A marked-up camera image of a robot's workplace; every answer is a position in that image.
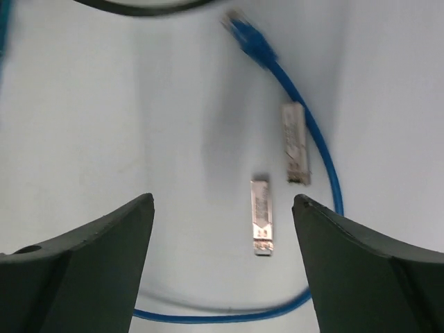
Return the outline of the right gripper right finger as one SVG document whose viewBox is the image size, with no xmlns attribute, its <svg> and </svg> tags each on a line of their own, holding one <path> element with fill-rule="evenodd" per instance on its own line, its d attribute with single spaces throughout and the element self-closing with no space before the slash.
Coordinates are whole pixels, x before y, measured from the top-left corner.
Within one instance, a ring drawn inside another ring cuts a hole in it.
<svg viewBox="0 0 444 333">
<path fill-rule="evenodd" d="M 442 332 L 443 254 L 341 216 L 305 195 L 292 208 L 321 332 Z"/>
</svg>

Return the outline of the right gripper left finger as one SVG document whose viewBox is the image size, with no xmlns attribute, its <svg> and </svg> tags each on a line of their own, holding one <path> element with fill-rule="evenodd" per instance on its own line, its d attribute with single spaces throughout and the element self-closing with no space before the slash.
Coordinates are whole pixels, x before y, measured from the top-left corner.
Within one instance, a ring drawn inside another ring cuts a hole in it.
<svg viewBox="0 0 444 333">
<path fill-rule="evenodd" d="M 142 194 L 58 237 L 1 256 L 2 332 L 127 332 L 154 221 Z"/>
</svg>

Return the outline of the silver transceiver module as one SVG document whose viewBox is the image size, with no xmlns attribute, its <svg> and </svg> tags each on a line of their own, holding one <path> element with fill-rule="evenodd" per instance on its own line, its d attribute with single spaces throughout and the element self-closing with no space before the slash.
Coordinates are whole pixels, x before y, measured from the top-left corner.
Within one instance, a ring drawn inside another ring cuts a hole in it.
<svg viewBox="0 0 444 333">
<path fill-rule="evenodd" d="M 287 181 L 309 186 L 311 183 L 305 109 L 299 102 L 281 107 L 284 133 L 284 152 L 287 160 Z"/>
<path fill-rule="evenodd" d="M 253 251 L 258 257 L 271 257 L 274 251 L 273 212 L 269 176 L 255 174 L 250 181 Z"/>
</svg>

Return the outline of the black network switch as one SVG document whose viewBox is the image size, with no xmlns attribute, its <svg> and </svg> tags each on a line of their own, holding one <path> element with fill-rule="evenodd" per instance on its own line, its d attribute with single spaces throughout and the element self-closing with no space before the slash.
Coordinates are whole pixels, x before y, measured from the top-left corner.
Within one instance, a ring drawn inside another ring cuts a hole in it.
<svg viewBox="0 0 444 333">
<path fill-rule="evenodd" d="M 10 16 L 12 1 L 1 0 L 1 16 L 0 16 L 0 60 L 3 62 L 3 58 L 6 52 L 6 38 L 8 30 L 8 21 Z"/>
</svg>

